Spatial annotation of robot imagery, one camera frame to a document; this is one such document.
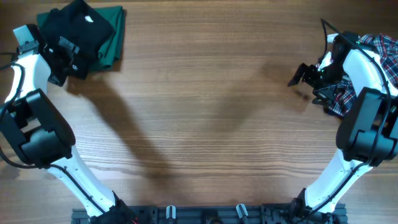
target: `green cloth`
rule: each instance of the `green cloth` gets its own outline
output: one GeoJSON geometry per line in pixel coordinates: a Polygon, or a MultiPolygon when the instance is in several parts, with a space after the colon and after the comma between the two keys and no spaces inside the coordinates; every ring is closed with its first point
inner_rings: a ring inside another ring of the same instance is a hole
{"type": "MultiPolygon", "coordinates": [[[[98,60],[90,67],[91,71],[112,69],[113,63],[121,57],[124,37],[125,14],[122,6],[94,9],[115,29],[114,34],[101,46],[98,60]]],[[[49,12],[37,15],[39,27],[44,24],[49,12]]]]}

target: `wood grain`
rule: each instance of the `wood grain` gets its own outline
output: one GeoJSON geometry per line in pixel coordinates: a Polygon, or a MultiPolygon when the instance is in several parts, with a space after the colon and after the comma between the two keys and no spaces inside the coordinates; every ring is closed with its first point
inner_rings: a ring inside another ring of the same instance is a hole
{"type": "MultiPolygon", "coordinates": [[[[127,10],[123,59],[48,95],[91,170],[131,205],[289,202],[335,151],[339,121],[310,104],[309,86],[286,87],[322,53],[319,18],[398,37],[396,1],[90,4],[127,10]]],[[[0,52],[15,49],[13,28],[64,5],[0,5],[0,52]]],[[[12,73],[1,77],[5,99],[12,73]]],[[[341,200],[349,222],[395,223],[397,185],[396,161],[358,180],[341,200]]],[[[69,223],[80,207],[45,171],[0,163],[1,223],[69,223]]]]}

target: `red plaid fabric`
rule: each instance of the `red plaid fabric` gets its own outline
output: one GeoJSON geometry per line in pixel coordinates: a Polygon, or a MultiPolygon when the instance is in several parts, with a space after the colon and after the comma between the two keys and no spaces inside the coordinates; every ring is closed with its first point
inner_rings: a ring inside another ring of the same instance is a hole
{"type": "MultiPolygon", "coordinates": [[[[359,42],[373,44],[376,46],[380,55],[380,64],[387,75],[389,81],[398,87],[398,40],[388,35],[380,34],[374,37],[371,34],[362,36],[359,42]]],[[[329,106],[328,113],[340,117],[349,111],[356,100],[353,84],[345,77],[337,86],[335,102],[329,106]]]]}

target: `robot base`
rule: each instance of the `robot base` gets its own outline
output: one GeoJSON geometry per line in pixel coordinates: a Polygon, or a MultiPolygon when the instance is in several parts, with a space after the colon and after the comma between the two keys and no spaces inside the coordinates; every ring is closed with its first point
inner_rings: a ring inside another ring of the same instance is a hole
{"type": "MultiPolygon", "coordinates": [[[[248,211],[248,223],[250,224],[289,224],[285,214],[290,204],[266,204],[261,206],[246,206],[248,211]]],[[[155,206],[132,206],[130,209],[137,215],[140,224],[169,224],[166,219],[166,208],[155,206]]],[[[327,224],[347,224],[347,211],[345,204],[337,204],[327,224]]],[[[211,217],[218,217],[224,224],[244,223],[239,218],[235,207],[178,207],[176,220],[172,223],[178,224],[206,224],[211,217]]],[[[85,209],[73,209],[71,224],[89,224],[85,209]]]]}

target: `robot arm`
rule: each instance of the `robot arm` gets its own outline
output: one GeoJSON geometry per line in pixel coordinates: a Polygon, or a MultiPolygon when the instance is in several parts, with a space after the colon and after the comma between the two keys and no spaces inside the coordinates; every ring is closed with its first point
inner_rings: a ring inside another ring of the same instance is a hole
{"type": "Polygon", "coordinates": [[[22,65],[24,76],[21,79],[20,67],[12,67],[14,81],[6,102],[13,99],[21,80],[22,89],[10,107],[2,106],[6,112],[0,131],[23,163],[44,168],[67,186],[84,205],[92,223],[132,223],[134,214],[87,167],[76,149],[71,127],[47,98],[47,82],[53,71],[42,55],[40,37],[34,37],[38,34],[35,29],[28,25],[14,30],[21,44],[15,63],[22,65]],[[40,126],[23,132],[21,129],[33,119],[40,126]]]}
{"type": "MultiPolygon", "coordinates": [[[[326,21],[322,23],[338,32],[326,21]]],[[[397,113],[389,109],[390,96],[397,96],[398,90],[391,83],[386,89],[388,79],[381,69],[377,50],[372,46],[354,45],[356,41],[358,35],[352,33],[328,35],[327,42],[333,43],[332,52],[325,54],[318,68],[301,64],[289,82],[292,86],[302,79],[314,88],[313,103],[328,106],[333,102],[336,84],[345,73],[357,95],[338,129],[338,149],[333,159],[321,176],[291,203],[289,216],[304,217],[299,222],[322,221],[324,214],[334,211],[337,201],[358,178],[398,153],[397,113]],[[379,126],[375,124],[377,120],[381,120],[379,126]]]]}

